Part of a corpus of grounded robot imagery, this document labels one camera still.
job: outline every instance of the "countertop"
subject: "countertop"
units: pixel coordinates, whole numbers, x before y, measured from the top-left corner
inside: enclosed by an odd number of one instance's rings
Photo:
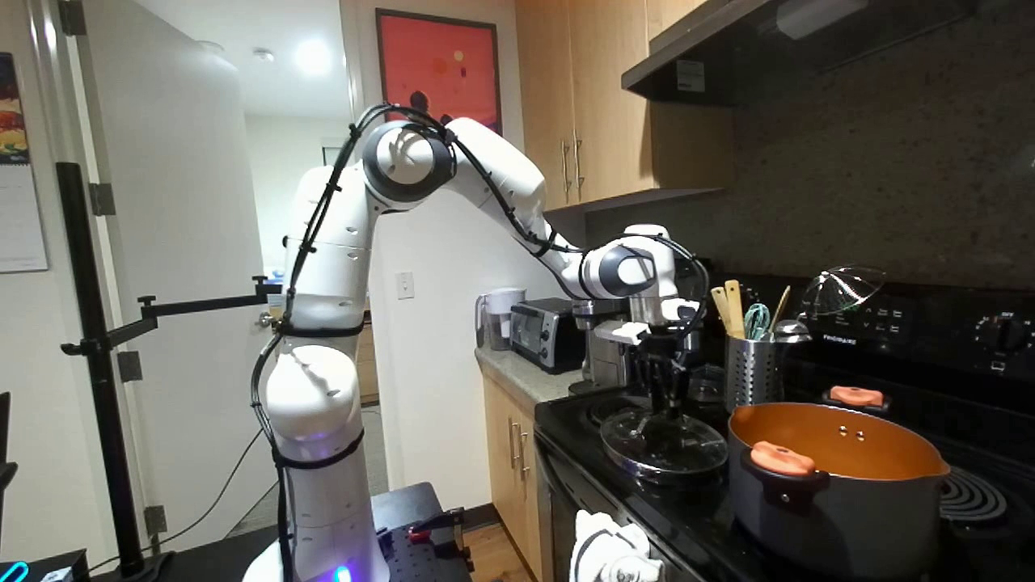
[[[570,384],[583,383],[583,370],[549,376],[512,348],[474,348],[482,376],[504,388],[522,411],[529,413],[540,402],[555,402],[570,396]]]

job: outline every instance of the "stove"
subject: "stove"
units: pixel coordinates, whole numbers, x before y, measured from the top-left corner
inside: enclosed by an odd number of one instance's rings
[[[769,305],[784,287],[779,278],[746,286]],[[887,417],[917,430],[950,464],[939,556],[917,580],[1035,580],[1035,296],[887,286],[867,308],[816,324],[813,337],[784,355],[788,402],[823,402],[831,384],[879,388]],[[707,364],[720,364],[720,337],[706,337],[706,348]],[[724,471],[652,482],[614,464],[598,433],[633,408],[645,411],[647,396],[610,388],[535,411],[555,580],[565,580],[565,522],[576,507],[639,523],[675,582],[823,580],[736,523]],[[683,413],[728,433],[720,396],[688,398]]]

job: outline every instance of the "light stand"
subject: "light stand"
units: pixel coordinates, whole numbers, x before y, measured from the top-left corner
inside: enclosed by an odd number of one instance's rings
[[[116,547],[121,547],[121,576],[134,580],[144,569],[144,561],[139,549],[134,485],[130,485],[130,467],[127,467],[127,437],[121,423],[121,398],[116,398],[116,376],[109,366],[109,353],[121,343],[130,343],[148,331],[158,331],[158,317],[266,305],[269,296],[278,290],[278,286],[266,286],[266,278],[255,278],[255,296],[184,300],[184,305],[155,305],[155,297],[139,297],[142,320],[107,331],[104,296],[100,296],[100,278],[93,262],[93,240],[89,240],[89,213],[84,203],[88,201],[84,176],[71,162],[59,162],[56,168],[59,168],[59,193],[64,212],[75,297],[79,297],[79,315],[84,331],[84,339],[64,343],[62,353],[84,355],[89,370],[107,497],[109,497],[109,516],[114,516]]]

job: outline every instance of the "cooking pot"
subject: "cooking pot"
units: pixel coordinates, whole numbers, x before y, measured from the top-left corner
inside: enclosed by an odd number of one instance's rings
[[[924,437],[794,402],[736,408],[728,433],[736,522],[777,556],[835,580],[912,580],[931,567],[946,467]],[[761,467],[756,442],[807,455],[816,468]]]

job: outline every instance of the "ceiling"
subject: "ceiling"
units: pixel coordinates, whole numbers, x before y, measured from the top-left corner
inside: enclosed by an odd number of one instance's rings
[[[139,0],[158,20],[222,54],[241,88],[247,114],[347,117],[347,54],[340,0]],[[325,76],[305,76],[295,51],[323,41]]]

